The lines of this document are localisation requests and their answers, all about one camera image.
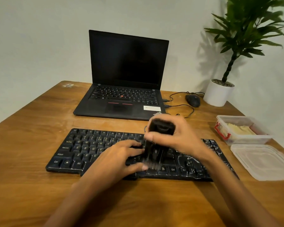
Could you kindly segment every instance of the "potted plant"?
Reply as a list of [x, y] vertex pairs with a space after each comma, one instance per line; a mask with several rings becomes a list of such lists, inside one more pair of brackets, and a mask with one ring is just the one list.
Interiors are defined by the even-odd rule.
[[210, 81], [204, 96], [205, 102], [216, 107], [224, 106], [234, 89], [227, 77], [240, 56], [264, 56], [262, 50], [258, 49], [264, 44], [282, 46], [268, 40], [271, 37], [284, 36], [283, 12], [274, 10], [274, 7], [284, 7], [284, 0], [227, 0], [227, 14], [224, 17], [213, 14], [221, 28], [205, 30], [216, 35], [216, 43], [223, 43], [221, 53], [232, 50], [233, 54], [222, 80]]

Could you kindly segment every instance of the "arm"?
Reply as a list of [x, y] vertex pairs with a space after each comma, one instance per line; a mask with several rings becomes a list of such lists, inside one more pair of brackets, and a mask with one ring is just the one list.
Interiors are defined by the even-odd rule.
[[197, 137], [184, 118], [167, 114], [157, 115], [155, 118], [174, 123], [176, 125], [174, 135], [148, 132], [144, 137], [157, 144], [170, 146], [201, 161], [207, 168], [238, 225], [246, 227], [281, 226], [244, 187], [224, 162]]
[[148, 167], [143, 163], [125, 165], [128, 157], [139, 155], [144, 151], [130, 148], [140, 145], [134, 140], [120, 141], [100, 154], [82, 178], [74, 184], [70, 194], [44, 227], [73, 226], [96, 195], [129, 174], [147, 170]]

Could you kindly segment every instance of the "black handheld device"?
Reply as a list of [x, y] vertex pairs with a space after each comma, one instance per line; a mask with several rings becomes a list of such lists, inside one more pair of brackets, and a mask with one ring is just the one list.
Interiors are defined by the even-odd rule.
[[[173, 135], [176, 126], [172, 122], [161, 119], [153, 119], [148, 131], [155, 131], [161, 134]], [[159, 169], [169, 147], [146, 141], [145, 151], [142, 154], [142, 162], [151, 169]]]

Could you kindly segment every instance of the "laptop screen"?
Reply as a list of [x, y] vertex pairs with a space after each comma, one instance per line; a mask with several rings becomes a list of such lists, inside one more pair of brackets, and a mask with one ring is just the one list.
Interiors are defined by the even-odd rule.
[[89, 30], [93, 83], [160, 89], [168, 43]]

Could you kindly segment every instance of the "black mouse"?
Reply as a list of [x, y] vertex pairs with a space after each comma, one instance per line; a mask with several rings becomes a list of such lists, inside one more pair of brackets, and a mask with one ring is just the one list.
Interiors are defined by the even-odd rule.
[[186, 101], [188, 102], [188, 104], [190, 106], [192, 106], [192, 107], [200, 107], [201, 101], [200, 101], [199, 96], [189, 94], [189, 95], [185, 96], [185, 99], [186, 99]]

